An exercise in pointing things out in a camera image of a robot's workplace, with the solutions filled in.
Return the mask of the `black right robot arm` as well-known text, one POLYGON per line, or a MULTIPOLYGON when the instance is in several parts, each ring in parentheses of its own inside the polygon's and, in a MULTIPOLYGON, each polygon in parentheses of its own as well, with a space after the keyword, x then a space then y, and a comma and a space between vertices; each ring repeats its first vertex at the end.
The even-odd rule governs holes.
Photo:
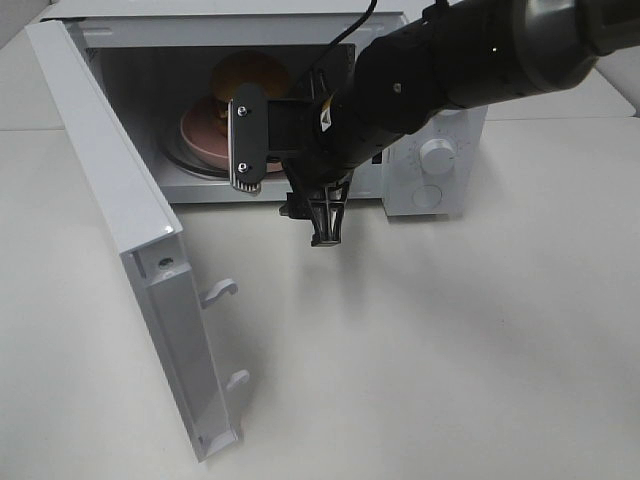
POLYGON ((572 89, 638 43, 635 1, 438 1, 373 40, 304 112, 280 214, 311 222, 313 246, 336 245, 361 164, 444 110, 572 89))

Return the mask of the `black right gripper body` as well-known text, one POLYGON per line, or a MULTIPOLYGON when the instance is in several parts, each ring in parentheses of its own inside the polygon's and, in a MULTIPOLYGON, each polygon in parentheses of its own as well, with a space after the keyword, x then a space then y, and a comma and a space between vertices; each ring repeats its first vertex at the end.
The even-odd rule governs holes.
POLYGON ((271 100, 268 132, 293 185, 330 185, 360 165, 360 114, 351 94, 271 100))

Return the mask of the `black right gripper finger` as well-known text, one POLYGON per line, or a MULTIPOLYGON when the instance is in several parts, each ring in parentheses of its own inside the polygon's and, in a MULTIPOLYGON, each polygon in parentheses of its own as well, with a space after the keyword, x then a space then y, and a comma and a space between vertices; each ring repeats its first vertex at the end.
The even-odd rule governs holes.
POLYGON ((291 191, 287 193, 285 203, 279 208, 279 214, 294 220, 310 220, 307 190, 301 180, 290 170, 284 170, 291 191))
POLYGON ((314 189, 308 197, 314 233, 312 247, 329 247, 341 243, 341 227, 349 193, 349 183, 314 189))

